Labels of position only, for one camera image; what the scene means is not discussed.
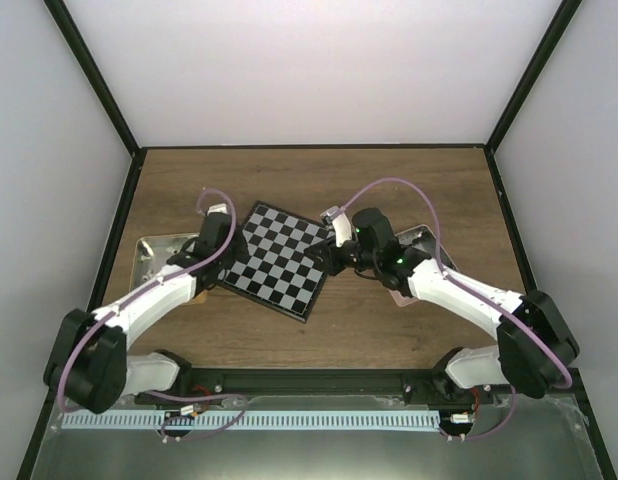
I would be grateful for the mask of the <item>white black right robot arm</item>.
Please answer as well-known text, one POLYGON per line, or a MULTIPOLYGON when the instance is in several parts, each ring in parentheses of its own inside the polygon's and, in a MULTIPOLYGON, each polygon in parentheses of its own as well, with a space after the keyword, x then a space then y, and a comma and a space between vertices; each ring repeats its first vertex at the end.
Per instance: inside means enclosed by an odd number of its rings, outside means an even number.
POLYGON ((440 400, 457 402, 470 388, 484 385, 510 385, 535 399, 571 386, 568 366, 579 346, 548 294, 500 289, 459 273, 443 264, 439 245, 426 250, 401 243, 377 208, 347 217, 331 207, 321 219, 333 235, 306 254, 328 275, 369 272, 397 305, 431 303, 494 339, 488 347, 456 348, 438 362, 433 389, 440 400))

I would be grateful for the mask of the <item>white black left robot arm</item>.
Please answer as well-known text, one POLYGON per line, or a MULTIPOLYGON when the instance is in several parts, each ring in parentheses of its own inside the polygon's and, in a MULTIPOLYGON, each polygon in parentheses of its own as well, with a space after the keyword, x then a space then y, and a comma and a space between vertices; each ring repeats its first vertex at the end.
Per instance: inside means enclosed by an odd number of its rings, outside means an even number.
POLYGON ((206 296, 244 247, 234 214, 225 204, 214 205, 199 234, 148 281, 106 306, 70 311, 43 373, 60 411, 100 414, 124 396, 150 391, 173 404, 185 402, 194 382, 184 372, 185 360, 166 351, 132 355, 129 350, 172 310, 206 296))

